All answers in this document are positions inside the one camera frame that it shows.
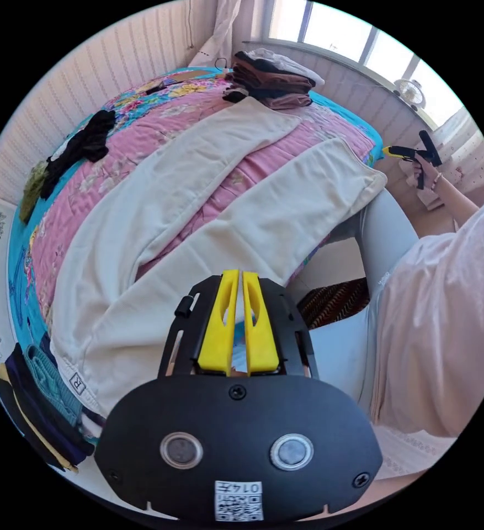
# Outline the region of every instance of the label sticker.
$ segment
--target label sticker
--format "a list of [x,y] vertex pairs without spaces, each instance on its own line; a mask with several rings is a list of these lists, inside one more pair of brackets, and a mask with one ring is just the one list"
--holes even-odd
[[69,383],[74,388],[75,392],[81,396],[82,392],[86,389],[85,383],[80,379],[78,373],[74,374],[70,379]]
[[217,521],[263,521],[262,483],[214,483],[214,507]]

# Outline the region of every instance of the qr code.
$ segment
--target qr code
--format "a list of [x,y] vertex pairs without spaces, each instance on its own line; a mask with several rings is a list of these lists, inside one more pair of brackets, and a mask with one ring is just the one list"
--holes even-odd
[[215,511],[217,521],[263,521],[262,483],[215,483]]

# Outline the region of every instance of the white fan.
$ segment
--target white fan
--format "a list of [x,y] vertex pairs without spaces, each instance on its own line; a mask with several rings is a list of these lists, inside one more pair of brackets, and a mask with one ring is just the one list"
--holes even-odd
[[394,93],[408,103],[413,110],[423,109],[426,106],[426,97],[418,81],[398,79],[395,81],[395,87]]

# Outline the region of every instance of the striped rug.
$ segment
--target striped rug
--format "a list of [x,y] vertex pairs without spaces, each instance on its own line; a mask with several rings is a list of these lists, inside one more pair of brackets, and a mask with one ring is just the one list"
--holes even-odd
[[309,329],[321,327],[359,313],[369,303],[366,278],[320,287],[297,305]]

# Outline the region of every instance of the bracelet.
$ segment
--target bracelet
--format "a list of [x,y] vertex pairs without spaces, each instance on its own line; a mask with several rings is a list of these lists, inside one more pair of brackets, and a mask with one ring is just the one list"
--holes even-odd
[[433,191],[435,189],[435,186],[437,185],[437,182],[439,182],[439,179],[441,178],[442,176],[442,173],[439,173],[436,177],[435,177],[435,180],[433,181],[433,184],[431,185],[430,187],[430,190]]

